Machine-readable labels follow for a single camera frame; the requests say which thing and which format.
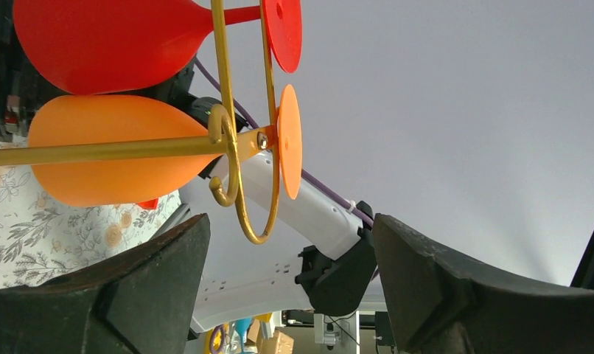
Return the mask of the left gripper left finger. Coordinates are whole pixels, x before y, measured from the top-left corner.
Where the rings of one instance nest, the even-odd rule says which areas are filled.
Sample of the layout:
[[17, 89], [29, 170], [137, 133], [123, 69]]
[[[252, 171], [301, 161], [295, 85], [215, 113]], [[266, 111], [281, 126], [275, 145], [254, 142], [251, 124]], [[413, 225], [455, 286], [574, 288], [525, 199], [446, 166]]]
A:
[[36, 287], [0, 290], [0, 353], [183, 353], [209, 247], [196, 215]]

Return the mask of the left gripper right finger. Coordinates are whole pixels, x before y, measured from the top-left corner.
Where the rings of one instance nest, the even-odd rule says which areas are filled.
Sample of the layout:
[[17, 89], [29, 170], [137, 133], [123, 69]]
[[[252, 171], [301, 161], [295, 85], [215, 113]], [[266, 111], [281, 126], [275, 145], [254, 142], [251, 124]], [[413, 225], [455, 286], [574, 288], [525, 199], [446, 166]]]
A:
[[391, 329], [406, 353], [594, 353], [594, 290], [533, 280], [374, 220]]

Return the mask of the gold wire glass rack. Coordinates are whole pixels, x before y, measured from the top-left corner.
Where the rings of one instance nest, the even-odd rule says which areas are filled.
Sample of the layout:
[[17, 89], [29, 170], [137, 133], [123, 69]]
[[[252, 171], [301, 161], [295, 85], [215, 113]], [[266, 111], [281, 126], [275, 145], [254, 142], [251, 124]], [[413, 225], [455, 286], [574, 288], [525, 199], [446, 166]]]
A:
[[251, 243], [255, 245], [265, 243], [274, 228], [279, 206], [279, 166], [275, 165], [273, 168], [273, 188], [268, 221], [264, 232], [257, 235], [253, 230], [245, 205], [241, 171], [241, 162], [245, 160], [245, 157], [239, 149], [243, 148], [246, 152], [257, 154], [261, 150], [273, 148], [274, 143], [270, 140], [269, 133], [266, 133], [263, 128], [257, 129], [255, 136], [235, 131], [234, 98], [231, 89], [223, 2], [212, 1], [211, 11], [222, 102], [211, 109], [206, 136], [0, 150], [0, 166], [202, 156], [223, 153], [228, 159], [228, 188], [223, 187], [221, 178], [214, 177], [209, 182], [209, 189], [219, 205], [236, 208], [242, 231]]

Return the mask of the orange plastic wine glass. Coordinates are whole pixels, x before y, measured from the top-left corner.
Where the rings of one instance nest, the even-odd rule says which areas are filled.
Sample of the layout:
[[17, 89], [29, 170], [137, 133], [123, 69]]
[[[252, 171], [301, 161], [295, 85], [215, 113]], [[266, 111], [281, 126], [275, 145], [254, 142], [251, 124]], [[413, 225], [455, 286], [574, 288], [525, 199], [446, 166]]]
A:
[[[291, 198], [301, 183], [301, 120], [295, 89], [285, 86], [273, 125], [263, 127], [279, 151], [282, 181]], [[61, 96], [35, 115], [29, 148], [206, 136], [203, 125], [183, 111], [133, 95]], [[255, 154], [239, 149], [245, 160]], [[169, 194], [192, 180], [223, 153], [202, 156], [115, 159], [32, 164], [41, 186], [73, 207], [133, 204]]]

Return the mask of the red plastic wine glass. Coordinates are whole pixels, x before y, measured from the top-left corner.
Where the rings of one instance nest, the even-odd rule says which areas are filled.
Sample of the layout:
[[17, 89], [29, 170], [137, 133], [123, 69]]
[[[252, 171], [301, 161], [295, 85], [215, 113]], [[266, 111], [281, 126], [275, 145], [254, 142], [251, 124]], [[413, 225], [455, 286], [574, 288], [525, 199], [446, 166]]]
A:
[[37, 71], [76, 95], [108, 94], [162, 83], [215, 36], [222, 83], [228, 82], [226, 27], [262, 23], [265, 54], [297, 70], [302, 51], [299, 1], [262, 1], [224, 9], [220, 1], [16, 1], [18, 39]]

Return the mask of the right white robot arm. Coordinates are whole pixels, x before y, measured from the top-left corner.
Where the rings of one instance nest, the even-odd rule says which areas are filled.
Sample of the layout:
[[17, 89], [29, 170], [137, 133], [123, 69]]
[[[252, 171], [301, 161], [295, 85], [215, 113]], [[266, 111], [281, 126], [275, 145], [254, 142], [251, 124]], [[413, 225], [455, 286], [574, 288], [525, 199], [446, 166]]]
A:
[[280, 198], [279, 227], [270, 240], [255, 246], [238, 230], [234, 213], [210, 210], [212, 237], [203, 279], [186, 289], [195, 298], [186, 330], [203, 333], [242, 317], [287, 309], [308, 309], [310, 300], [295, 278], [301, 273], [299, 253], [307, 246], [324, 257], [339, 259], [360, 241], [363, 221], [345, 203], [328, 198], [323, 188], [343, 198], [376, 194], [372, 187], [372, 140], [366, 131], [363, 99], [368, 79], [350, 63], [307, 58], [296, 74], [305, 93], [306, 167], [309, 178], [296, 200]]

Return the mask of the red curved piece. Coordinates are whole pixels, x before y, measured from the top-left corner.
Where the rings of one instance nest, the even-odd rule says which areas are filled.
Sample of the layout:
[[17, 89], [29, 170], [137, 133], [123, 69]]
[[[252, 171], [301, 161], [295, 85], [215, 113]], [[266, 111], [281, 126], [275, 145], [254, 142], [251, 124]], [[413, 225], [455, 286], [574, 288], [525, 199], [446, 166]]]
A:
[[154, 198], [149, 201], [138, 202], [138, 203], [136, 203], [136, 206], [138, 206], [142, 209], [145, 209], [145, 210], [155, 210], [158, 208], [158, 204], [159, 204], [159, 199]]

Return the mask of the floral table mat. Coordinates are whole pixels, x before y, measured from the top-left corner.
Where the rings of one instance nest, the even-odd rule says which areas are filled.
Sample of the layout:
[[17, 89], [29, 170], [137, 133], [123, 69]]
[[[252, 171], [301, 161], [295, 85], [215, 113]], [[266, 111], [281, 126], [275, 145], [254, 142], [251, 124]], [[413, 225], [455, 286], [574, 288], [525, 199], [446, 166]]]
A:
[[181, 205], [74, 208], [56, 201], [28, 166], [0, 167], [0, 288], [36, 286], [148, 241]]

